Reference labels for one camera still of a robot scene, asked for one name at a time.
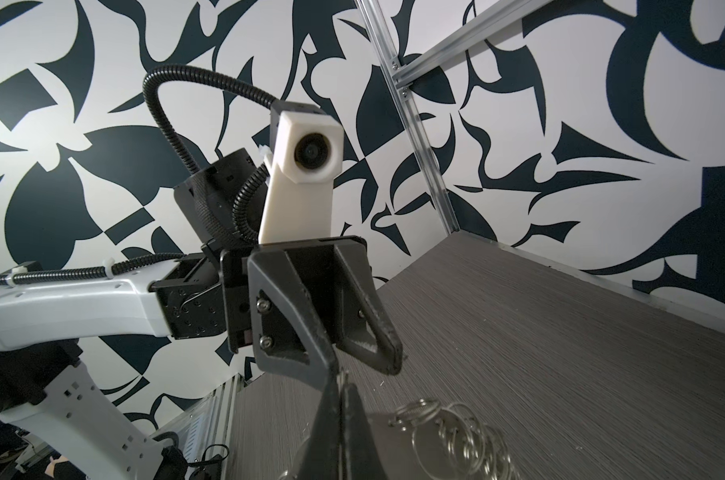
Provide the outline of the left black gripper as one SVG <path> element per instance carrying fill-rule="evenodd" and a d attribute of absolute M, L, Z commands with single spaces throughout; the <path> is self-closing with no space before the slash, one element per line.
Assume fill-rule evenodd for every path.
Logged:
<path fill-rule="evenodd" d="M 172 337 L 226 333 L 231 352 L 254 346 L 262 372 L 315 390 L 338 373 L 332 344 L 385 375 L 402 368 L 402 342 L 356 237 L 206 247 L 152 282 L 152 293 Z"/>

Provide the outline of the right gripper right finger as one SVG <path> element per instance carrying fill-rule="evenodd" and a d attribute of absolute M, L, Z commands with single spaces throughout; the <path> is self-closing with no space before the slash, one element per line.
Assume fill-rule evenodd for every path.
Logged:
<path fill-rule="evenodd" d="M 356 384 L 342 387 L 342 479 L 384 480 L 362 398 Z"/>

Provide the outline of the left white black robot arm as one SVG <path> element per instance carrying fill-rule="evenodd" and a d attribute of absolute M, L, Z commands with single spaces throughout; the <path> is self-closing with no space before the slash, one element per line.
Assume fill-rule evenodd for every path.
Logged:
<path fill-rule="evenodd" d="M 330 236 L 342 162 L 266 151 L 258 241 L 154 254 L 100 267 L 0 276 L 0 421 L 44 440 L 94 479 L 182 479 L 172 434 L 142 434 L 94 385 L 78 340 L 227 333 L 258 367 L 322 394 L 300 479 L 381 479 L 385 471 L 338 352 L 400 372 L 402 345 L 373 285 L 365 242 Z"/>

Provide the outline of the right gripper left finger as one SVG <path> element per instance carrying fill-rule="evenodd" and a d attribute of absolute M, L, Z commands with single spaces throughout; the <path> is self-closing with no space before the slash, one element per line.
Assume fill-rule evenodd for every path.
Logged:
<path fill-rule="evenodd" d="M 338 479 L 340 473 L 340 390 L 328 383 L 320 398 L 310 437 L 294 479 Z"/>

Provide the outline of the silver keyring with red tag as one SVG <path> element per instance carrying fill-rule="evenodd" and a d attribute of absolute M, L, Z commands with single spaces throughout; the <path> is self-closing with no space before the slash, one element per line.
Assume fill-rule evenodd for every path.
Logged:
<path fill-rule="evenodd" d="M 502 432 L 464 403 L 420 398 L 398 407 L 386 431 L 404 440 L 408 468 L 428 479 L 519 479 Z"/>

